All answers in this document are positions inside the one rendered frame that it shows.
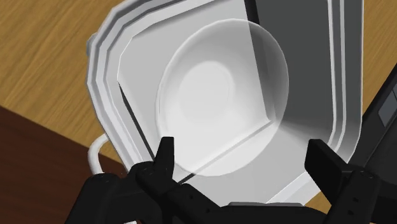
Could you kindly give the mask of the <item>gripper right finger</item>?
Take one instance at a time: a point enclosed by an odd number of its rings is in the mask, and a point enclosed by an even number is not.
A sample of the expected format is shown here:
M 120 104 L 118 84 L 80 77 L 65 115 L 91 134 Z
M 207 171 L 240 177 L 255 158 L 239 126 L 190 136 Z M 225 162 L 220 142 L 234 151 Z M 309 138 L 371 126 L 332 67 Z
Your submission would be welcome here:
M 379 177 L 347 164 L 320 139 L 309 140 L 304 167 L 331 204 L 323 224 L 371 222 Z

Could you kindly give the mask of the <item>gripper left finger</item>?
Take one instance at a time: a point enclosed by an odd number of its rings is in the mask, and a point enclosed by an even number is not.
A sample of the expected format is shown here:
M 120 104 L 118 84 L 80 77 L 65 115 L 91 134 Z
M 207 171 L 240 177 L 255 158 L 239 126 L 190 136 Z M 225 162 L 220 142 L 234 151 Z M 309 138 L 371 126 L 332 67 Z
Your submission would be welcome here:
M 174 139 L 163 137 L 154 161 L 133 165 L 126 177 L 89 177 L 65 224 L 225 224 L 221 208 L 173 172 Z

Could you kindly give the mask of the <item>clear glass bowl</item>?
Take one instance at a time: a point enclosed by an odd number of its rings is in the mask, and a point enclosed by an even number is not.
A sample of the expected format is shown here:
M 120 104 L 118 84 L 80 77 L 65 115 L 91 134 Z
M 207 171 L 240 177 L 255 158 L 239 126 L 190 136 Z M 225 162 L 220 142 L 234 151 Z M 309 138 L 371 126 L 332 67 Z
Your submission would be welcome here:
M 271 33 L 248 20 L 219 20 L 188 37 L 165 68 L 158 132 L 174 138 L 183 170 L 229 174 L 271 142 L 288 92 L 286 59 Z

